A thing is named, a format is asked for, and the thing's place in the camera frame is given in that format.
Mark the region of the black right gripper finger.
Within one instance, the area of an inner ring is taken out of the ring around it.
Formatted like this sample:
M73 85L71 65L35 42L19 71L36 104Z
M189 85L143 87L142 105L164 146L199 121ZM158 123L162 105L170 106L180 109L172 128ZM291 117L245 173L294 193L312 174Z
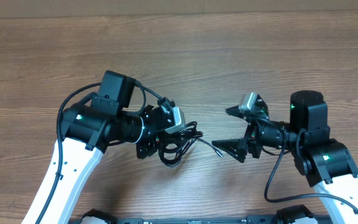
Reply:
M233 106L226 108L226 113L229 116L234 116L240 119L246 119L250 116L250 109L244 105Z
M248 153L248 146L246 141L240 139L227 139L212 141L212 145L218 149L223 150L240 163L244 163Z

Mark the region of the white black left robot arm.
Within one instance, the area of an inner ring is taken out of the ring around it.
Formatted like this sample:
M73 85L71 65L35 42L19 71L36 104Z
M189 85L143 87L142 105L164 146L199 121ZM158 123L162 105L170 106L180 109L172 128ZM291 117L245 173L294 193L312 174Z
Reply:
M145 158L185 125L183 112L167 98L158 100L158 108L142 105L139 111L126 111L135 87L147 91L134 78L108 70L97 86L97 92L69 108L60 107L50 165L24 223L68 223L111 143L134 143L137 156Z

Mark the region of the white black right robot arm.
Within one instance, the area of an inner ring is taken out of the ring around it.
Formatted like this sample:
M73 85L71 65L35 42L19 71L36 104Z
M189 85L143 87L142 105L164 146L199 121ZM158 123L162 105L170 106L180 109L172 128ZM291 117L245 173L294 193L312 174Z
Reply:
M213 141L213 146L243 163L247 155L258 159L266 147L280 150L281 161L290 153L298 172L306 177L312 194L270 198L275 165L264 189L270 203L319 198L328 212L326 222L358 223L358 167L348 148L330 137L328 106L323 94L301 90L290 96L289 122L270 120L269 108L255 92L245 94L226 113L247 121L243 138Z

